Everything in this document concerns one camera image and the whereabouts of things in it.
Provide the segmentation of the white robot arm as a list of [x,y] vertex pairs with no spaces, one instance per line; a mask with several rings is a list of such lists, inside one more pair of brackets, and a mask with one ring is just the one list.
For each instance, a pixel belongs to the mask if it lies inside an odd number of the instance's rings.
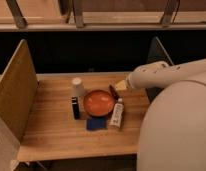
[[161,89],[141,125],[137,171],[206,171],[206,59],[141,65],[115,87]]

